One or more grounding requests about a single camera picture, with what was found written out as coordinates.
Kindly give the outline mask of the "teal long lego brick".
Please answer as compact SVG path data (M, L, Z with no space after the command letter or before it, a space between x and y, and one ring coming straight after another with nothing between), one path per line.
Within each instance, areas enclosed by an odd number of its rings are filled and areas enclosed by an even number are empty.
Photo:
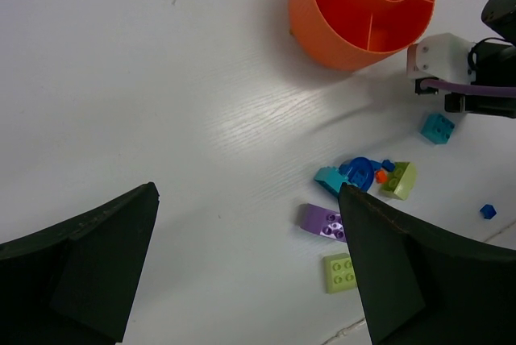
M343 184L356 186L347 175L347 165L344 165L343 168L320 168L314 176L314 181L336 198L339 197Z

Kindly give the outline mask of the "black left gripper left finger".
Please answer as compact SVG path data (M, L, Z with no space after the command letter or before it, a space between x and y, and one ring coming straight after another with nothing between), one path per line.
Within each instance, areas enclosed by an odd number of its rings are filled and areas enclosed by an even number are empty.
M3 344L120 344L156 223L152 182L1 245Z

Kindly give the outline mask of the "teal square lego brick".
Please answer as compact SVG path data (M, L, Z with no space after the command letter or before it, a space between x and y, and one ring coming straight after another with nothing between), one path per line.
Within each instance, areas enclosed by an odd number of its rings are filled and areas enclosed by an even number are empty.
M420 134L433 144L446 144L455 128L456 125L447 117L440 113L433 113L427 116Z

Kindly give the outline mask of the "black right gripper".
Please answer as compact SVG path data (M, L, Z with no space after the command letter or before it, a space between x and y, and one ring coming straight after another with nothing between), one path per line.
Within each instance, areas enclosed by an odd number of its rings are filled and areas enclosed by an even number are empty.
M444 109L449 113L515 118L514 87L456 86L444 90Z

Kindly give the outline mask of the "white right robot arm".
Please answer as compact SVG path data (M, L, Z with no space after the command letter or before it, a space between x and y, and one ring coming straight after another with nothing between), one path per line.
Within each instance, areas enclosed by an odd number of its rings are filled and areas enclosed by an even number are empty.
M475 73L472 92L445 96L449 113L515 117L515 0L488 0L481 21L499 37L474 44L468 70Z

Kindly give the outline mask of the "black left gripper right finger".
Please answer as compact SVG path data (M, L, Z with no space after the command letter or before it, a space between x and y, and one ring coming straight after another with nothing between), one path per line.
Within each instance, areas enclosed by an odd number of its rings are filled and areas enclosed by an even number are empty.
M515 252L465 238L351 185L339 209L374 344L513 344Z

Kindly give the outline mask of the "green sloped lego brick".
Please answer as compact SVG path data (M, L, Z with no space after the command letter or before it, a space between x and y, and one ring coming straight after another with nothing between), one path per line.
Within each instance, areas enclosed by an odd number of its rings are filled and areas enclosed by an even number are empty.
M405 201L417 179L417 169L411 162L396 162L394 170L387 176L387 181L380 187L380 192L386 197Z

